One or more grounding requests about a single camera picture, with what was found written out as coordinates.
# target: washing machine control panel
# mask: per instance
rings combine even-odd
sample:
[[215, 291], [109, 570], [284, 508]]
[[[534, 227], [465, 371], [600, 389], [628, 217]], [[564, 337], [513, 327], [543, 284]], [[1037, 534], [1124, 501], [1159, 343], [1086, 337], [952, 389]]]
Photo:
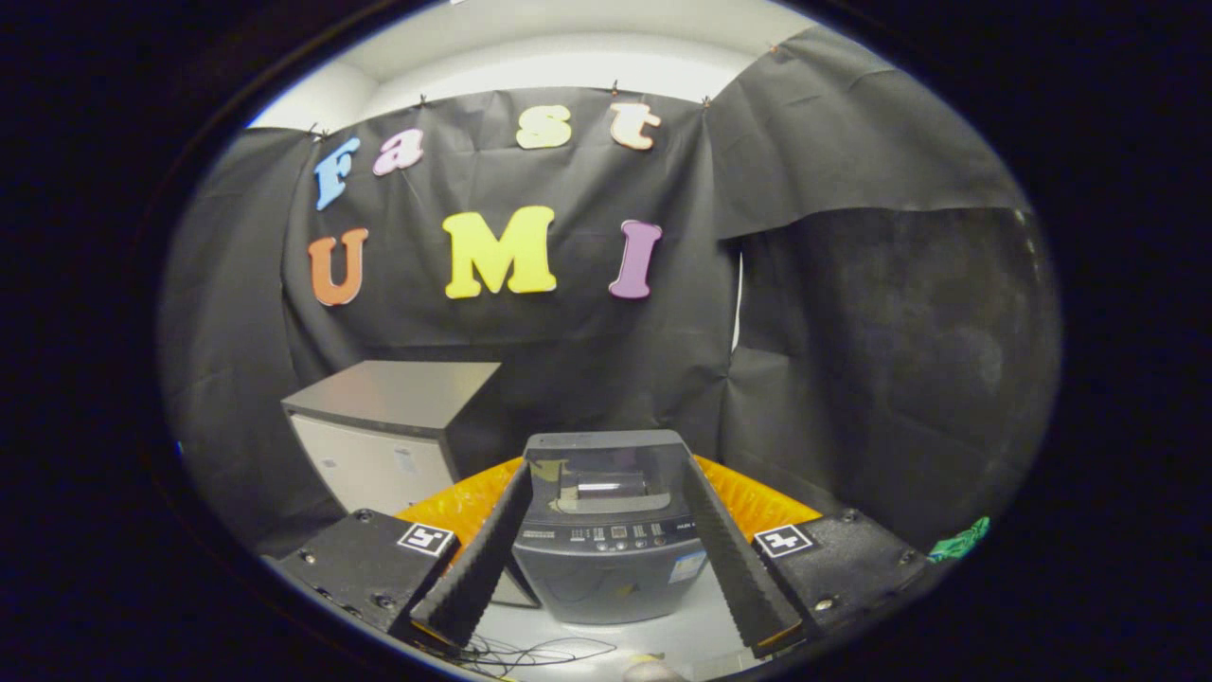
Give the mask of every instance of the washing machine control panel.
[[514, 544], [534, 550], [605, 554], [676, 545], [697, 538], [693, 517], [682, 516], [583, 526], [524, 523]]

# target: purple foam letter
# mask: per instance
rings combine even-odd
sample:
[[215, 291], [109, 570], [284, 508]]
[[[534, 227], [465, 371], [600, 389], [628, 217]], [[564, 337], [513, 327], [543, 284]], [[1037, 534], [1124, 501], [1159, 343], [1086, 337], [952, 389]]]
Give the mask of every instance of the purple foam letter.
[[648, 288], [648, 262], [652, 246], [661, 239], [661, 228], [638, 219], [623, 220], [623, 263], [618, 267], [618, 279], [611, 282], [610, 292], [619, 298], [644, 298]]

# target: washing machine lid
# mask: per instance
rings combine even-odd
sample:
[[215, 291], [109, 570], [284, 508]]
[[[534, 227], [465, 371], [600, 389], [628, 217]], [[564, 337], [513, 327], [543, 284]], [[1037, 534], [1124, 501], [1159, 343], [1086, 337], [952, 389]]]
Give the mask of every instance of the washing machine lid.
[[681, 446], [531, 451], [527, 457], [534, 477], [528, 522], [685, 514], [679, 503], [688, 454]]

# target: letter m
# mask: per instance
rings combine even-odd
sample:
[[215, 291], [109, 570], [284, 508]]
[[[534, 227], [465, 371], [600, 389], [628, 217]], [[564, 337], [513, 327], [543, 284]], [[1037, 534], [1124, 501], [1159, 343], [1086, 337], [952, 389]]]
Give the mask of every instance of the letter m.
[[471, 268], [493, 293], [501, 291], [513, 263], [509, 290], [532, 293], [555, 288], [555, 276], [547, 265], [547, 228], [555, 211], [547, 206], [524, 206], [514, 212], [498, 241], [478, 212], [456, 213], [442, 222], [451, 234], [451, 282], [446, 294], [470, 298], [480, 294], [480, 282]]

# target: wire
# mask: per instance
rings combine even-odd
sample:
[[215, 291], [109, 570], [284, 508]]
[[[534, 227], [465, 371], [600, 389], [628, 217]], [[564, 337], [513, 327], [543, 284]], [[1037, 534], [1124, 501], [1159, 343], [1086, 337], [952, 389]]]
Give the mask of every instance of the wire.
[[[450, 657], [442, 654], [438, 655], [446, 659], [447, 661], [463, 665], [463, 667], [474, 670], [475, 672], [479, 672], [481, 675], [488, 675], [491, 677], [504, 677], [509, 675], [509, 672], [513, 671], [515, 667], [536, 667], [541, 665], [558, 665], [564, 663], [573, 663], [578, 660], [590, 659], [602, 654], [608, 654], [618, 649], [617, 646], [611, 644], [610, 642], [602, 642], [601, 640], [593, 640], [590, 637], [560, 637], [556, 640], [548, 640], [547, 642], [539, 642], [538, 644], [527, 647], [525, 649], [519, 649], [508, 642], [492, 640], [490, 637], [484, 637], [480, 635], [473, 635], [471, 641], [476, 646], [463, 649], [461, 652], [462, 654], [464, 654], [463, 657]], [[587, 655], [576, 655], [570, 652], [561, 652], [556, 649], [544, 648], [549, 644], [554, 644], [558, 642], [572, 642], [572, 641], [593, 642], [595, 644], [601, 644], [602, 647], [607, 648], [605, 651], [594, 652]], [[553, 657], [550, 654], [556, 654], [560, 658]], [[516, 658], [514, 658], [513, 660], [505, 660], [505, 658], [503, 657], [516, 657]], [[484, 665], [499, 666], [504, 670], [502, 670], [499, 674], [492, 674], [484, 670], [482, 667]]]

